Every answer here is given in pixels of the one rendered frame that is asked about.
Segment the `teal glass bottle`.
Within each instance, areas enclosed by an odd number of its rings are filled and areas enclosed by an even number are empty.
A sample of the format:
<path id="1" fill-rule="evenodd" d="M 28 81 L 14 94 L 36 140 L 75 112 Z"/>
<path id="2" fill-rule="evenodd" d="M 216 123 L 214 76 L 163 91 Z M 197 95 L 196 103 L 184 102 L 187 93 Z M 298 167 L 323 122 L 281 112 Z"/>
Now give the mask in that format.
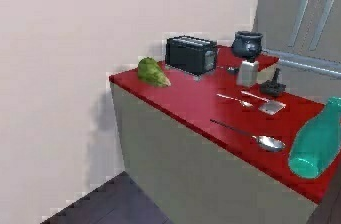
<path id="1" fill-rule="evenodd" d="M 341 148 L 341 97 L 329 97 L 323 109 L 297 132 L 288 166 L 305 179 L 319 177 Z"/>

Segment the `green lettuce head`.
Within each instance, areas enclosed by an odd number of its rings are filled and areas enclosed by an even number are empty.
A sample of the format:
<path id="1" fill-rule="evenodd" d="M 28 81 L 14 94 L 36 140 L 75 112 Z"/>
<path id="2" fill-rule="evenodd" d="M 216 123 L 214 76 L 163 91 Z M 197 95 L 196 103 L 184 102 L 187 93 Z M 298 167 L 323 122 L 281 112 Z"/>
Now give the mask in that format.
<path id="1" fill-rule="evenodd" d="M 150 57 L 138 63 L 138 78 L 155 87 L 169 87 L 171 82 L 158 63 Z"/>

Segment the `red-topped grey counter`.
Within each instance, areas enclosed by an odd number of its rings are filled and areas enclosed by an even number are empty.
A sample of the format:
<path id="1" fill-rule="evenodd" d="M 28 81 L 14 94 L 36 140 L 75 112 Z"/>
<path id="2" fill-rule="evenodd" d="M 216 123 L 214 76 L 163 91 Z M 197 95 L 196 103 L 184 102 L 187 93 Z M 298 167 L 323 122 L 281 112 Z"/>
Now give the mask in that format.
<path id="1" fill-rule="evenodd" d="M 288 153 L 267 152 L 254 140 L 211 119 L 292 144 L 322 104 L 285 93 L 275 115 L 246 108 L 235 76 L 223 69 L 201 80 L 167 69 L 169 87 L 150 86 L 135 70 L 110 76 L 127 173 L 174 224 L 306 224 L 320 202 L 341 188 L 341 152 L 319 178 L 291 173 Z"/>

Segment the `grey fridge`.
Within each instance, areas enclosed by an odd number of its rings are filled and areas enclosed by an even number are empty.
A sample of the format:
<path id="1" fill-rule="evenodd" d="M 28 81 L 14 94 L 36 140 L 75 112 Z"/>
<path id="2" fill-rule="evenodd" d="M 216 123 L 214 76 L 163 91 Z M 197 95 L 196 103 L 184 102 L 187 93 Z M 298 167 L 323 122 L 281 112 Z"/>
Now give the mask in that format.
<path id="1" fill-rule="evenodd" d="M 254 29 L 279 58 L 287 92 L 321 103 L 341 97 L 341 0 L 258 0 Z"/>

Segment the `silver spatula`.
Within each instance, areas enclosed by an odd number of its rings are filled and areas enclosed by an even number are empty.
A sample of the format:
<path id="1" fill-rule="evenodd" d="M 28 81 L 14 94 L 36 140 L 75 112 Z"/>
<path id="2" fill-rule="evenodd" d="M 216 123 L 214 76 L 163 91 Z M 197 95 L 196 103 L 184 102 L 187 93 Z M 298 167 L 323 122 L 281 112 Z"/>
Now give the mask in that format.
<path id="1" fill-rule="evenodd" d="M 241 93 L 243 95 L 251 96 L 259 100 L 262 100 L 263 104 L 259 107 L 259 110 L 268 115 L 275 115 L 276 113 L 278 113 L 279 111 L 286 107 L 286 105 L 282 102 L 260 97 L 244 90 L 242 90 Z"/>

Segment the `long dark-handled silver ladle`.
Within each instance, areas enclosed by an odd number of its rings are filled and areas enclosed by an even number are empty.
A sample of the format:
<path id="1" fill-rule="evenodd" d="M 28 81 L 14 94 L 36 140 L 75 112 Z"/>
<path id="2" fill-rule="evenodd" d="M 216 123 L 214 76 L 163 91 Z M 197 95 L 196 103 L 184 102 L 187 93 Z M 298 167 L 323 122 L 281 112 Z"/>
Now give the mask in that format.
<path id="1" fill-rule="evenodd" d="M 275 139 L 273 137 L 265 136 L 265 135 L 253 135 L 253 134 L 251 134 L 249 132 L 240 130 L 238 128 L 232 127 L 230 125 L 227 125 L 227 124 L 225 124 L 225 123 L 223 123 L 221 121 L 214 120 L 214 119 L 211 119 L 211 122 L 213 122 L 215 124 L 218 124 L 220 126 L 223 126 L 225 128 L 228 128 L 228 129 L 230 129 L 232 131 L 235 131 L 235 132 L 237 132 L 239 134 L 251 137 L 265 151 L 279 152 L 279 151 L 282 151 L 286 147 L 284 142 L 282 142 L 281 140 Z"/>

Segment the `small silver spoon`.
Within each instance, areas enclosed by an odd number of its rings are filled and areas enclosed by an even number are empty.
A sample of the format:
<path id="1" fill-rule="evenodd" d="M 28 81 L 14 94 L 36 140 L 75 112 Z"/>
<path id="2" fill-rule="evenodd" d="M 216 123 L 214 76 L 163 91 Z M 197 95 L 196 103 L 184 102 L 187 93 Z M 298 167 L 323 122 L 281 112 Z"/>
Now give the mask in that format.
<path id="1" fill-rule="evenodd" d="M 253 107 L 253 104 L 247 102 L 247 101 L 244 101 L 244 100 L 240 100 L 238 98 L 234 98 L 234 97 L 230 97 L 230 96 L 226 96 L 226 95 L 223 95 L 223 94 L 216 94 L 218 97 L 221 97 L 221 98 L 225 98 L 225 99 L 230 99 L 230 100 L 235 100 L 237 102 L 239 102 L 242 106 L 244 107 Z"/>

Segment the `grey salt shaker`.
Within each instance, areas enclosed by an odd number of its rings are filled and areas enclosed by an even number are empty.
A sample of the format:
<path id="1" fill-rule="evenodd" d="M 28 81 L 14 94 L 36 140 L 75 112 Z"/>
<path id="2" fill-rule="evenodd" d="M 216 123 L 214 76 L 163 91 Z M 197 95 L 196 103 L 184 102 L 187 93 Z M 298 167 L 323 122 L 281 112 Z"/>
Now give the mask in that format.
<path id="1" fill-rule="evenodd" d="M 236 83 L 245 87 L 252 87 L 257 82 L 259 63 L 257 61 L 243 61 L 239 68 Z"/>

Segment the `dark blue round pot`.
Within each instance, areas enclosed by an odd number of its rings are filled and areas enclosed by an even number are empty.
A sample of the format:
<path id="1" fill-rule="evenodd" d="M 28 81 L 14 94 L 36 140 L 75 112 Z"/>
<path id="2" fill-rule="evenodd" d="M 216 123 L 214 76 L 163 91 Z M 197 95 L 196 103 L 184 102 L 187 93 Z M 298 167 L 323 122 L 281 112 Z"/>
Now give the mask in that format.
<path id="1" fill-rule="evenodd" d="M 262 51 L 262 38 L 263 35 L 258 32 L 236 32 L 231 46 L 233 55 L 254 62 Z"/>

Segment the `black toaster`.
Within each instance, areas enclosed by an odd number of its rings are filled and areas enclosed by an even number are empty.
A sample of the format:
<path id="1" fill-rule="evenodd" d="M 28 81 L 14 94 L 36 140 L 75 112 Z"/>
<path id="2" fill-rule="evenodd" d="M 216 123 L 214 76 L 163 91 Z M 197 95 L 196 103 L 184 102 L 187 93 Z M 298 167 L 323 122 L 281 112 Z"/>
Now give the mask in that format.
<path id="1" fill-rule="evenodd" d="M 193 75 L 215 69 L 217 42 L 193 36 L 177 36 L 166 41 L 165 63 Z"/>

